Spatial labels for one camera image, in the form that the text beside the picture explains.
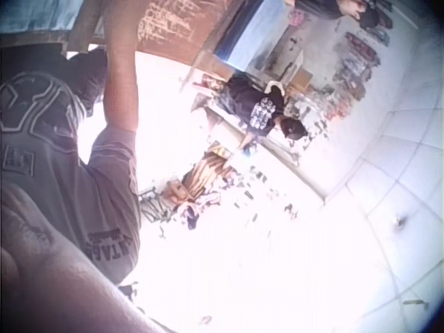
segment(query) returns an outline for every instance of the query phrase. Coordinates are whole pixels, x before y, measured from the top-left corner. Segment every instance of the wall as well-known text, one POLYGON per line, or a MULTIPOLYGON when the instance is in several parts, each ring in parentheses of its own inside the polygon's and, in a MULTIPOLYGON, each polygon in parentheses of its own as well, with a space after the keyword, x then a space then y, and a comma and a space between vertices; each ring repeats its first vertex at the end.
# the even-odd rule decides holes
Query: wall
POLYGON ((418 37, 394 109, 327 204, 347 196, 358 207, 389 272, 379 307, 352 324, 359 332, 419 332, 444 296, 443 32, 426 19, 418 37))
POLYGON ((303 67, 313 73, 318 88, 331 83, 338 55, 335 46, 351 32, 366 41, 381 59, 365 84, 366 96, 355 101, 351 114, 328 124, 328 137, 318 136, 301 154, 297 172, 322 196, 328 196, 356 164, 378 131, 386 114, 395 107, 400 83, 409 65, 418 31, 397 11, 389 12, 393 29, 388 47, 370 39, 354 20, 313 21, 300 41, 304 52, 303 67))

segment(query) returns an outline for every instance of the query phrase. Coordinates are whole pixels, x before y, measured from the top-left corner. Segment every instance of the white tile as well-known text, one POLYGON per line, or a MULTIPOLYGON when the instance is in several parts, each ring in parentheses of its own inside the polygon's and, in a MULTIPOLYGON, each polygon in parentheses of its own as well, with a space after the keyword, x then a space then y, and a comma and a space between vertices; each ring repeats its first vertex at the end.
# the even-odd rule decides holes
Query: white tile
POLYGON ((384 200, 368 215, 380 239, 392 239, 396 219, 412 217, 421 202, 403 186, 396 184, 384 200))
POLYGON ((329 313, 335 325, 371 311, 395 297, 381 248, 347 189, 321 214, 317 251, 324 251, 323 275, 329 313))
POLYGON ((438 265, 427 276, 402 295, 403 309, 410 332, 422 332, 433 319, 444 298, 443 264, 438 265), (426 304, 409 304, 411 301, 426 304))
POLYGON ((434 111, 422 143, 443 149, 443 109, 434 111))
POLYGON ((431 110, 396 112, 385 130, 385 135, 419 142, 432 115, 431 110))
POLYGON ((442 151, 428 146, 419 146, 400 183, 426 201, 443 177, 442 151))
POLYGON ((377 167, 364 162, 347 185, 367 214, 376 207, 394 183, 393 178, 377 167))
POLYGON ((381 137, 367 160, 398 179, 413 155, 417 144, 394 137, 381 137))
POLYGON ((441 219, 443 219, 443 181, 435 187, 430 197, 425 203, 433 210, 441 219))
POLYGON ((441 220, 425 205, 408 217, 401 227, 390 228, 390 221, 372 224, 398 277, 399 292, 418 281, 443 258, 443 226, 441 220))
POLYGON ((412 87, 407 90, 407 93, 403 96, 398 110, 433 109, 435 108, 436 101, 442 89, 443 83, 441 80, 427 83, 426 85, 421 85, 419 87, 412 87))
POLYGON ((402 320, 400 304, 394 300, 377 311, 364 316, 360 320, 336 328, 334 333, 404 333, 405 324, 402 320))

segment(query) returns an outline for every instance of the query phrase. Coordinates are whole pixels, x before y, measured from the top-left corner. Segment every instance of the clothing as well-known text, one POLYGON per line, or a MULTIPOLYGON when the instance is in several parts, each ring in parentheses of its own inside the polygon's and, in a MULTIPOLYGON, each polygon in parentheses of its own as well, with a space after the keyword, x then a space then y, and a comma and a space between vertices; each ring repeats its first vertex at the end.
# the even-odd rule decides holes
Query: clothing
POLYGON ((4 83, 0 97, 2 180, 21 187, 61 234, 120 283, 139 251, 135 133, 107 126, 85 165, 77 129, 86 111, 64 82, 25 72, 4 83))
POLYGON ((275 119, 284 114, 281 91, 277 88, 265 94, 255 89, 243 73, 229 79, 218 104, 227 113, 238 116, 247 125, 247 132, 263 137, 271 132, 275 119))
POLYGON ((343 16, 336 0, 295 0, 294 6, 321 19, 338 19, 343 16))
POLYGON ((61 44, 36 44, 2 49, 1 84, 23 71, 43 71, 65 82, 92 116, 96 100, 103 94, 108 60, 101 48, 79 53, 67 60, 61 44))
POLYGON ((223 168, 227 160, 212 151, 204 154, 198 164, 187 173, 182 184, 187 189, 193 200, 197 200, 199 196, 208 190, 218 176, 225 177, 232 168, 223 168))

